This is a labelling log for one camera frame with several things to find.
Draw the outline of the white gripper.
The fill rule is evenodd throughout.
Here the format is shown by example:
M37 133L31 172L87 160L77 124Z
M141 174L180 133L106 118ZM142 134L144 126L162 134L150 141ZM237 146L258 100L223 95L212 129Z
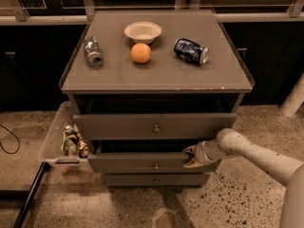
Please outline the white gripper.
M212 159L207 154L207 141L190 145L184 148L182 152L188 155L194 155L194 158L183 165L185 168L199 168L217 161L217 159Z

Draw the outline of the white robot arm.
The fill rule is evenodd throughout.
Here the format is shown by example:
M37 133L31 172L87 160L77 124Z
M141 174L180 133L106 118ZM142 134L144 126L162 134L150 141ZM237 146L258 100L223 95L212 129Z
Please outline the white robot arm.
M197 168L235 156L244 157L286 188L279 228L304 228L304 162L252 143L231 128L210 141L183 150L192 158L183 166Z

